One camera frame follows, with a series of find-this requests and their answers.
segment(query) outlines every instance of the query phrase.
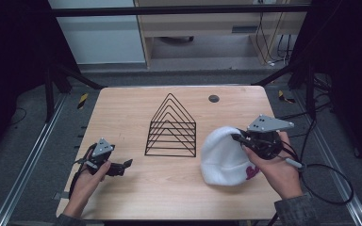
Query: person's left hand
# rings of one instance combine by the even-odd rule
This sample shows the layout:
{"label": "person's left hand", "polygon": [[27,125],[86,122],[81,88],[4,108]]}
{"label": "person's left hand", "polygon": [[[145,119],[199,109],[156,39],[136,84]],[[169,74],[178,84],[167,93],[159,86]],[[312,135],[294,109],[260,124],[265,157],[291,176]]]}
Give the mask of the person's left hand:
{"label": "person's left hand", "polygon": [[74,185],[72,197],[69,200],[63,214],[71,218],[81,218],[88,199],[98,187],[99,183],[105,179],[105,174],[110,169],[110,161],[107,161],[101,168],[92,175],[84,163],[81,173]]}

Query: black pole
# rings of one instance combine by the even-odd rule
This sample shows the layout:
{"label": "black pole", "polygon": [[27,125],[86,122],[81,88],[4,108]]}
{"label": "black pole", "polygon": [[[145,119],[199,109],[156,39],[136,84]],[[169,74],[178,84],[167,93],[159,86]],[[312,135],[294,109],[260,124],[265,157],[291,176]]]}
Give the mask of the black pole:
{"label": "black pole", "polygon": [[303,12],[318,9],[311,4],[268,4],[268,5],[221,5],[221,6],[176,6],[135,8],[61,8],[30,10],[33,16],[87,17],[158,14],[207,14],[207,13],[250,13],[250,12]]}

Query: gray floor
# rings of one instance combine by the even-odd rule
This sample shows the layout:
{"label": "gray floor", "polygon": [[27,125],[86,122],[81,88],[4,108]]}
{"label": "gray floor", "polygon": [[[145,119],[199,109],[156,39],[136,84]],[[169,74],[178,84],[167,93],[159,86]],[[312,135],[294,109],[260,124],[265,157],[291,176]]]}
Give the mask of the gray floor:
{"label": "gray floor", "polygon": [[[149,69],[118,70],[111,73],[85,73],[91,80],[99,84],[114,86],[167,86],[167,85],[213,85],[213,84],[250,84],[272,74],[284,66],[279,61],[275,66],[260,65],[253,52],[252,44],[246,36],[233,37],[195,37],[193,42],[184,40],[157,39],[155,41],[152,65]],[[27,221],[52,222],[58,201],[53,195],[62,191],[69,177],[70,169],[81,143],[85,126],[91,116],[99,90],[93,90],[73,79],[74,88],[70,94],[56,92],[56,100],[64,96],[62,111],[54,125],[52,133],[43,146],[37,165],[33,168],[23,192],[20,194],[16,207],[10,215],[10,222]],[[278,91],[285,93],[285,75],[270,86],[266,91],[276,117],[300,113],[303,111],[299,103],[292,104],[280,101]],[[78,101],[83,93],[89,98],[82,109],[77,109]],[[304,89],[290,93],[299,100]],[[318,105],[328,101],[320,97]],[[45,104],[44,87],[32,89],[18,99],[20,107],[13,116],[13,125],[8,127],[0,143],[0,208],[7,198],[17,176],[36,143],[44,126]],[[322,225],[362,225],[354,221],[352,211],[362,207],[362,159],[356,158],[353,145],[332,108],[324,108],[318,113],[316,134],[310,134],[305,145],[305,163],[325,163],[327,156],[321,150],[324,145],[319,142],[319,133],[325,140],[325,149],[341,167],[343,173],[354,185],[355,200],[359,205],[332,205],[317,198],[313,203],[318,211]],[[291,144],[300,152],[304,134],[309,121],[303,117],[291,119],[295,128],[288,131],[292,136]],[[331,174],[323,169],[310,169],[305,173],[307,182],[313,189],[326,199],[341,200],[337,183]],[[262,220],[258,225],[266,225]]]}

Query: gray carpet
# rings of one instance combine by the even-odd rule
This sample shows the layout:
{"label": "gray carpet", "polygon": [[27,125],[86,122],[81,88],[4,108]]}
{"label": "gray carpet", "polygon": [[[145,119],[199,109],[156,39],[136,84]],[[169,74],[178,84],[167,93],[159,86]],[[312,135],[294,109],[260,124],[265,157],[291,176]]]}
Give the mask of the gray carpet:
{"label": "gray carpet", "polygon": [[[86,74],[91,80],[110,87],[117,86],[165,86],[165,85],[214,85],[214,84],[250,84],[266,77],[271,72],[253,72],[240,70],[219,70],[199,72],[159,72],[159,73],[104,73]],[[31,178],[25,187],[10,221],[53,222],[55,220],[58,201],[52,197],[55,192],[63,190],[73,164],[77,146],[81,143],[99,90],[94,90],[70,79],[74,88],[66,97],[62,113],[58,118],[53,133],[43,149],[38,165],[34,168]],[[77,109],[78,101],[83,93],[89,97],[83,109]],[[272,110],[276,117],[302,112],[298,104],[278,99],[278,89],[267,89]],[[321,97],[319,103],[328,101]],[[19,109],[13,116],[0,143],[0,206],[8,195],[22,166],[27,159],[45,119],[44,88],[37,87],[24,93],[18,100]],[[293,137],[304,134],[308,129],[305,117],[291,119],[295,128],[288,131],[292,146],[301,151],[304,137]],[[362,159],[356,158],[353,146],[340,126],[337,117],[324,108],[318,113],[317,126],[326,137],[327,144],[336,156],[343,172],[352,181],[354,191],[362,203]],[[305,163],[324,163],[319,147],[312,135],[309,136],[304,151]],[[330,174],[323,169],[308,169],[305,178],[310,186],[326,199],[340,201]],[[313,203],[323,225],[355,225],[346,206],[332,205],[317,198]]]}

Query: white cabinet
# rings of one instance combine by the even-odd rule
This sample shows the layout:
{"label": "white cabinet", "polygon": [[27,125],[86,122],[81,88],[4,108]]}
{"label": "white cabinet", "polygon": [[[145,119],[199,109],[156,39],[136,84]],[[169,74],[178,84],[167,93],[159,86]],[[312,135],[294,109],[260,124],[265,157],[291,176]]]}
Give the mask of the white cabinet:
{"label": "white cabinet", "polygon": [[[52,8],[134,7],[133,0],[49,0]],[[58,17],[78,65],[143,63],[136,16]]]}

